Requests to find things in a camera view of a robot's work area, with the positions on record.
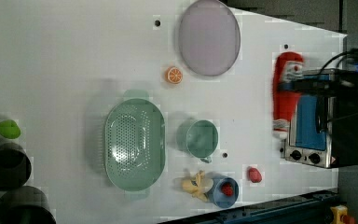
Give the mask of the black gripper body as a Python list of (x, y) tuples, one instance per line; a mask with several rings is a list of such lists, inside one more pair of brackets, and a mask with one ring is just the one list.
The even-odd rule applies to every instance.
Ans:
[(342, 69), (308, 70), (292, 82), (292, 91), (326, 97), (358, 92), (358, 72)]

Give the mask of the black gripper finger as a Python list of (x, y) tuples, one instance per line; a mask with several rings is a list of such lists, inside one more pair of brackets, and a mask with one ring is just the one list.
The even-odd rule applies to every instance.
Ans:
[(301, 92), (297, 81), (281, 82), (278, 84), (278, 91)]

